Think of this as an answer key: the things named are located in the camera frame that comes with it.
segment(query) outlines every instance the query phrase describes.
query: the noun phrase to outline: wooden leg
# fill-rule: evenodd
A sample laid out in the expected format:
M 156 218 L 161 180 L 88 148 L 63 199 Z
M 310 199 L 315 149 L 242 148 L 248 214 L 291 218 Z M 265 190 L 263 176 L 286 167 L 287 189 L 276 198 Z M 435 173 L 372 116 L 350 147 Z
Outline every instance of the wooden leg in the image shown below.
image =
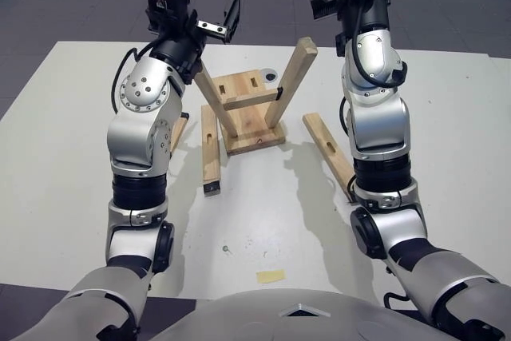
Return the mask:
M 209 76 L 206 67 L 204 67 L 204 64 L 202 66 L 202 71 L 195 75 L 194 80 L 208 101 L 208 104 L 211 106 L 213 111 L 215 111 L 215 114 L 217 115 L 218 120 L 220 120 L 222 126 L 225 127 L 231 137 L 237 137 L 238 133 L 236 132 L 234 121 L 232 120 L 229 112 L 224 109 L 220 95 L 218 94 L 218 91 L 216 91 L 215 84 Z
M 188 123 L 189 117 L 190 115 L 187 113 L 182 113 L 181 117 L 174 123 L 174 126 L 172 127 L 172 135 L 170 137 L 170 153 L 174 153 L 174 149 L 177 147 L 177 143 L 181 138 L 181 134 L 184 131 L 186 123 Z
M 200 110 L 202 124 L 202 181 L 204 195 L 220 193 L 220 147 L 216 116 L 209 105 Z
M 355 174 L 353 167 L 344 156 L 343 151 L 335 142 L 318 113 L 303 115 L 303 123 L 307 127 L 316 145 L 318 145 L 319 151 L 323 155 L 332 173 L 334 173 L 335 179 L 341 186 L 344 194 L 347 196 L 348 200 L 353 203 L 354 201 L 351 199 L 350 191 L 348 191 L 348 183 Z
M 301 38 L 298 40 L 295 51 L 293 51 L 279 83 L 279 87 L 283 90 L 282 95 L 279 100 L 273 101 L 270 104 L 264 117 L 268 128 L 275 128 L 279 123 L 280 118 L 317 55 L 318 48 L 311 38 Z

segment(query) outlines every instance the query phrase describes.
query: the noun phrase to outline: cable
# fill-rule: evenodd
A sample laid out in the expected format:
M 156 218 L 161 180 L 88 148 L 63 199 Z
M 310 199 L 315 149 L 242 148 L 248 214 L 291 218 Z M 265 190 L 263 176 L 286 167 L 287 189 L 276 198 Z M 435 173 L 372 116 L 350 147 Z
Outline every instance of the cable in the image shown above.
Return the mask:
M 346 98 L 343 97 L 343 101 L 341 101 L 341 106 L 339 107 L 339 120 L 341 121 L 341 126 L 343 127 L 343 131 L 348 136 L 348 127 L 346 126 L 346 122 L 344 121 L 344 105 L 346 104 Z
M 353 33 L 353 38 L 351 39 L 351 51 L 353 53 L 353 59 L 355 61 L 355 65 L 357 67 L 358 72 L 360 75 L 364 78 L 365 81 L 368 81 L 372 85 L 376 85 L 377 87 L 381 88 L 395 88 L 399 87 L 401 84 L 405 82 L 406 79 L 406 72 L 408 70 L 408 65 L 404 61 L 402 61 L 402 77 L 398 81 L 395 81 L 394 79 L 390 80 L 389 82 L 380 81 L 378 79 L 375 79 L 367 74 L 364 67 L 362 66 L 362 63 L 360 62 L 360 57 L 358 57 L 358 43 L 357 43 L 357 37 L 358 32 L 360 31 L 360 23 L 362 21 L 362 12 L 364 8 L 365 0 L 360 0 L 360 7 L 358 8 L 358 14 L 357 14 L 357 21 L 355 23 L 355 31 Z
M 390 299 L 396 299 L 402 302 L 410 301 L 410 297 L 408 297 L 407 295 L 396 295 L 395 293 L 389 291 L 383 296 L 383 305 L 387 309 L 392 309 L 390 307 Z
M 112 102 L 112 109 L 115 113 L 117 113 L 117 106 L 115 104 L 115 88 L 117 87 L 117 82 L 119 81 L 119 76 L 121 75 L 121 71 L 124 68 L 126 62 L 128 61 L 129 57 L 133 54 L 133 58 L 136 62 L 139 62 L 142 57 L 153 47 L 157 46 L 163 40 L 166 40 L 168 38 L 168 34 L 162 34 L 158 38 L 154 39 L 152 42 L 147 44 L 140 52 L 137 52 L 136 48 L 130 49 L 126 55 L 122 58 L 121 64 L 119 65 L 119 68 L 117 68 L 117 72 L 115 73 L 115 77 L 113 78 L 113 84 L 112 89 L 110 90 L 110 101 Z

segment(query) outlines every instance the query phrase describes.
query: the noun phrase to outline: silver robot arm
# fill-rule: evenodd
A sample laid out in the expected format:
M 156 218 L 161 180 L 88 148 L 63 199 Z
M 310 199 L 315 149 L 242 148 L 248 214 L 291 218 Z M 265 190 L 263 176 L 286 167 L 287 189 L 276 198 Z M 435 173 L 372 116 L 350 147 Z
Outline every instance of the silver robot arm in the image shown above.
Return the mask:
M 107 266 L 90 272 L 17 340 L 136 339 L 151 279 L 172 256 L 165 177 L 183 92 L 177 71 L 153 57 L 142 57 L 117 87 L 120 103 L 107 136 L 114 175 Z
M 410 174 L 410 119 L 398 92 L 406 63 L 391 45 L 390 0 L 339 3 L 344 33 L 337 42 L 346 58 L 347 133 L 361 204 L 351 214 L 358 247 L 385 262 L 431 325 L 459 339 L 511 338 L 511 287 L 427 239 Z
M 188 13 L 188 4 L 189 0 L 149 0 L 149 29 L 158 38 L 140 53 L 131 49 L 114 80 L 116 116 L 107 134 L 113 199 L 106 266 L 90 272 L 16 340 L 137 338 L 151 279 L 165 271 L 172 258 L 174 227 L 165 221 L 166 176 L 184 88 L 202 69 L 207 37 L 230 42 L 240 18 L 240 0 L 231 0 L 223 26 L 198 21 L 195 10 Z M 137 63 L 118 85 L 131 54 Z

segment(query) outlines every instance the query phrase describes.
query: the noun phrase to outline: wooden board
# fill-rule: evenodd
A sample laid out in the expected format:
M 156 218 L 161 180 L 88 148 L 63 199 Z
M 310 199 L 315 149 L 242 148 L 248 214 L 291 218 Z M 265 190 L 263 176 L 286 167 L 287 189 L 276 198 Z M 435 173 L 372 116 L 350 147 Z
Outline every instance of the wooden board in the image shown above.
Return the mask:
M 330 170 L 341 186 L 344 194 L 350 202 L 354 202 L 351 199 L 351 194 L 348 192 L 348 183 L 355 172 L 353 171 L 351 163 L 346 159 L 343 151 L 335 142 L 322 118 L 318 113 L 308 113 L 307 115 L 303 115 L 303 123 L 307 127 L 316 145 L 318 145 L 319 151 L 330 167 Z
M 222 102 L 232 97 L 266 91 L 259 70 L 215 77 L 213 82 Z M 267 127 L 264 116 L 268 105 L 269 103 L 263 103 L 229 111 L 238 136 L 230 136 L 222 125 L 222 136 L 228 155 L 267 148 L 286 141 L 281 124 L 273 129 Z
M 181 138 L 181 134 L 184 131 L 184 127 L 186 123 L 188 123 L 188 118 L 190 115 L 187 113 L 182 113 L 181 117 L 177 119 L 172 127 L 172 134 L 170 136 L 170 153 L 174 153 L 174 149 L 177 147 L 177 143 L 179 143 L 179 139 Z
M 216 115 L 210 105 L 200 109 L 202 127 L 202 184 L 204 195 L 220 193 L 220 147 Z
M 277 89 L 267 89 L 258 93 L 230 97 L 224 103 L 224 109 L 230 111 L 232 109 L 248 107 L 249 105 L 268 103 L 269 101 L 274 101 L 278 95 L 279 91 Z

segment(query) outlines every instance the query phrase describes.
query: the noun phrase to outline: black joint actuator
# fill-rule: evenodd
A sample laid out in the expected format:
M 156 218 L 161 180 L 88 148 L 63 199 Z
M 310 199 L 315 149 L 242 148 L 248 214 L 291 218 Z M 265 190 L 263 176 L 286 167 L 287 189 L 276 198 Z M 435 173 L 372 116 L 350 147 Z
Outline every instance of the black joint actuator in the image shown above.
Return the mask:
M 167 175 L 126 177 L 113 175 L 113 203 L 122 209 L 140 210 L 165 202 Z

